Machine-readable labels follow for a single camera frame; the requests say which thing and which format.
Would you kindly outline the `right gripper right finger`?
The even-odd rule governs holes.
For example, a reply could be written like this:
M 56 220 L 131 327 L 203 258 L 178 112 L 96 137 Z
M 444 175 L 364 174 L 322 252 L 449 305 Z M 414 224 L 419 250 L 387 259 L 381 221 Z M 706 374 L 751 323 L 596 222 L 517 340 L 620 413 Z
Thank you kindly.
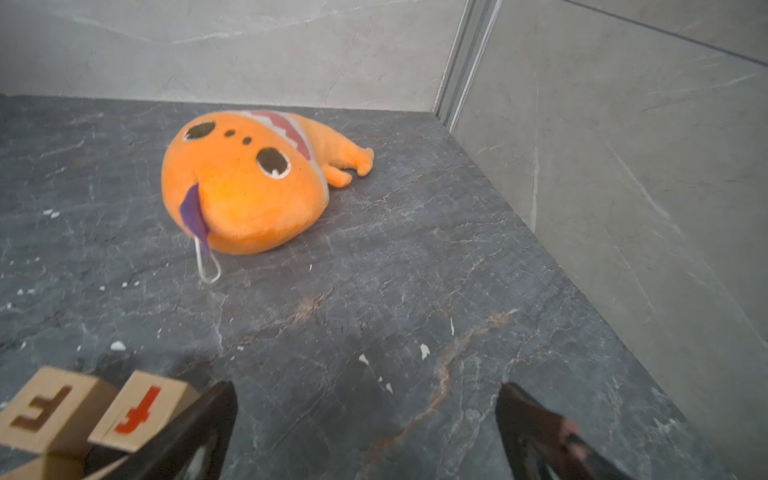
M 579 427 L 546 409 L 520 385 L 500 385 L 495 420 L 515 479 L 627 479 L 579 435 Z

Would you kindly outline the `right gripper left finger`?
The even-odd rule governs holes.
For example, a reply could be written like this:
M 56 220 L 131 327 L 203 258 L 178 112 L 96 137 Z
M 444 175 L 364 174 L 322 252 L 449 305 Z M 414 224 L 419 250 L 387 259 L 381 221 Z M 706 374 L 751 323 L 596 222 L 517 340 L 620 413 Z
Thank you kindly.
M 102 472 L 107 479 L 220 478 L 238 412 L 235 386 L 221 381 L 137 452 Z

